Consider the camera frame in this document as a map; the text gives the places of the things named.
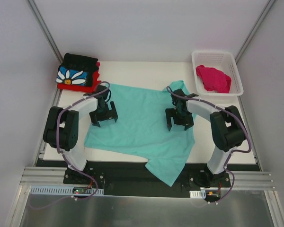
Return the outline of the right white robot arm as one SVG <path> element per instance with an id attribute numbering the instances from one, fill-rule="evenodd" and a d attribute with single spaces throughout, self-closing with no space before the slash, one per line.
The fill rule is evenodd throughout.
<path id="1" fill-rule="evenodd" d="M 194 177 L 194 183 L 205 188 L 213 187 L 226 173 L 234 152 L 251 151 L 250 139 L 239 110 L 234 105 L 219 107 L 194 93 L 186 95 L 182 89 L 173 91 L 167 86 L 166 90 L 171 94 L 174 106 L 165 110 L 168 130 L 173 124 L 184 126 L 184 130 L 192 128 L 192 114 L 210 122 L 215 148 L 204 170 Z"/>

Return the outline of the teal t shirt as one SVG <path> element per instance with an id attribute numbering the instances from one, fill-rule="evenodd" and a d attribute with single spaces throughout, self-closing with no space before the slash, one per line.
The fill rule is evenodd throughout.
<path id="1" fill-rule="evenodd" d="M 91 125 L 86 148 L 96 148 L 147 159 L 145 165 L 159 180 L 172 186 L 183 170 L 195 144 L 193 128 L 168 130 L 165 110 L 172 108 L 167 90 L 111 84 L 118 120 Z"/>

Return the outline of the white plastic basket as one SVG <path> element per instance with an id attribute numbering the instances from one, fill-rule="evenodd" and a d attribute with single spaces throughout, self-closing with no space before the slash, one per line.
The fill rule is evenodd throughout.
<path id="1" fill-rule="evenodd" d="M 191 54 L 195 86 L 202 96 L 240 96 L 244 89 L 230 52 L 194 51 Z"/>

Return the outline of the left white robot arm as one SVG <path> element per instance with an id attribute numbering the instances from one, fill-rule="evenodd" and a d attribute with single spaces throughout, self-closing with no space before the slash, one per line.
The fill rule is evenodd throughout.
<path id="1" fill-rule="evenodd" d="M 80 184 L 90 180 L 90 171 L 85 169 L 87 160 L 84 149 L 79 148 L 79 122 L 88 116 L 91 124 L 100 127 L 100 122 L 118 120 L 118 114 L 113 101 L 110 84 L 101 82 L 91 93 L 85 93 L 78 101 L 66 107 L 53 106 L 50 108 L 43 141 L 55 148 L 61 154 L 68 168 L 75 170 L 74 178 Z"/>

